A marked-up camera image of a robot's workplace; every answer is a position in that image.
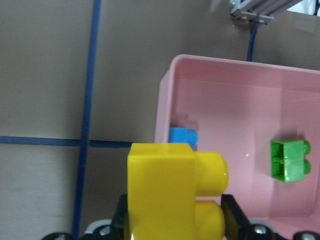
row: blue tape line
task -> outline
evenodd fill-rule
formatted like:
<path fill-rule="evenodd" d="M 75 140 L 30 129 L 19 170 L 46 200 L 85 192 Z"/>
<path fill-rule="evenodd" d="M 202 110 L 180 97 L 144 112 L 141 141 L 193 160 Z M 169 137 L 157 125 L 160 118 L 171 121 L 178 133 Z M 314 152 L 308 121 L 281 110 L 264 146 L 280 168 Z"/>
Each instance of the blue tape line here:
<path fill-rule="evenodd" d="M 0 144 L 79 147 L 80 140 L 24 136 L 0 136 Z M 127 149 L 131 148 L 131 145 L 131 141 L 89 140 L 89 146 L 92 148 Z"/>
<path fill-rule="evenodd" d="M 85 173 L 86 173 L 86 158 L 87 158 L 88 146 L 89 146 L 89 128 L 90 128 L 91 105 L 92 105 L 92 95 L 93 95 L 93 86 L 94 86 L 100 8 L 101 8 L 101 0 L 94 0 L 91 34 L 90 34 L 90 46 L 89 46 L 89 54 L 88 54 L 88 65 L 87 65 L 87 72 L 86 72 L 85 96 L 84 96 L 83 117 L 82 117 L 82 133 L 81 133 L 81 141 L 80 141 L 80 155 L 79 155 L 79 163 L 78 163 L 78 175 L 77 175 L 77 181 L 76 181 L 73 221 L 72 221 L 72 235 L 75 238 L 75 240 L 78 240 L 79 238 L 81 208 L 82 208 Z"/>
<path fill-rule="evenodd" d="M 99 141 L 90 140 L 90 147 L 93 148 L 108 148 L 108 149 L 128 149 L 131 148 L 130 141 Z"/>
<path fill-rule="evenodd" d="M 80 140 L 23 136 L 0 136 L 0 144 L 79 147 Z"/>
<path fill-rule="evenodd" d="M 259 23 L 255 23 L 253 26 L 253 30 L 250 36 L 250 43 L 249 43 L 249 47 L 248 47 L 248 53 L 246 56 L 246 60 L 247 62 L 252 62 L 253 60 L 253 54 L 254 54 L 254 46 L 255 46 L 255 39 L 256 39 L 256 34 L 258 31 L 258 24 Z"/>

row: metal bracket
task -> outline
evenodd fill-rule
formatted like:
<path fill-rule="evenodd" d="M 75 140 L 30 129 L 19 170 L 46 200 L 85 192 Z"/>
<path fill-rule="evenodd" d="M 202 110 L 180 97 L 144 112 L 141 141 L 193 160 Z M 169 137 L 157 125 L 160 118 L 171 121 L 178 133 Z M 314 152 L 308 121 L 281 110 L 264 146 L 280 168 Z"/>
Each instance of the metal bracket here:
<path fill-rule="evenodd" d="M 237 19 L 267 24 L 276 15 L 302 0 L 230 0 L 230 14 Z"/>

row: green block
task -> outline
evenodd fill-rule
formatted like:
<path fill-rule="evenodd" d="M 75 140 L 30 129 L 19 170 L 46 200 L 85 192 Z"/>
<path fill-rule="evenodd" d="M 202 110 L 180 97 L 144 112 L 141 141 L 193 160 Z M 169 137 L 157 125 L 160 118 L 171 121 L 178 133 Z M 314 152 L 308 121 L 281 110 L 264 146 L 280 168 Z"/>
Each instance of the green block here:
<path fill-rule="evenodd" d="M 311 151 L 306 140 L 274 140 L 271 147 L 271 176 L 285 183 L 302 180 L 310 173 L 311 165 L 305 159 Z"/>

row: gray floor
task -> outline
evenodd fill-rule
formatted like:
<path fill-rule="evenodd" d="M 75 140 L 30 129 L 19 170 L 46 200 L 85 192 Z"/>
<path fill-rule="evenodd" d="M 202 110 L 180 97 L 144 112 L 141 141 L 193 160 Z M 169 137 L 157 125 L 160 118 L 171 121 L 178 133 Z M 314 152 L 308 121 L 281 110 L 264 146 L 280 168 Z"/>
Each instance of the gray floor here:
<path fill-rule="evenodd" d="M 0 1 L 0 136 L 78 139 L 92 0 Z M 102 0 L 90 138 L 152 142 L 158 85 L 178 54 L 245 60 L 227 0 Z M 254 60 L 320 69 L 319 18 L 260 25 Z M 71 231 L 79 150 L 0 144 L 0 238 Z M 128 149 L 91 148 L 81 230 L 126 192 Z"/>

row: yellow lego brick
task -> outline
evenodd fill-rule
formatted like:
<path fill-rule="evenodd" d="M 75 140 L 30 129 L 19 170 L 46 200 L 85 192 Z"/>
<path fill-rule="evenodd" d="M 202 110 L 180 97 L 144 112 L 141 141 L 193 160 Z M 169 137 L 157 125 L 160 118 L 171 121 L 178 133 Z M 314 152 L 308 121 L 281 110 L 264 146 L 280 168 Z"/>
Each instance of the yellow lego brick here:
<path fill-rule="evenodd" d="M 225 235 L 225 218 L 215 201 L 195 203 L 195 240 L 221 240 Z"/>
<path fill-rule="evenodd" d="M 206 167 L 215 165 L 214 162 L 218 163 L 218 169 Z M 195 153 L 188 144 L 134 143 L 128 155 L 130 238 L 198 240 L 196 236 L 203 234 L 199 235 L 196 229 L 197 189 L 202 195 L 221 195 L 226 183 L 227 165 L 218 153 Z M 214 219 L 221 222 L 218 226 L 224 226 L 220 207 L 216 208 L 214 204 L 206 206 L 208 219 L 211 219 L 206 222 L 215 225 Z M 212 234 L 211 231 L 199 240 L 221 239 L 221 231 L 224 232 L 224 227 L 219 228 L 219 233 Z"/>

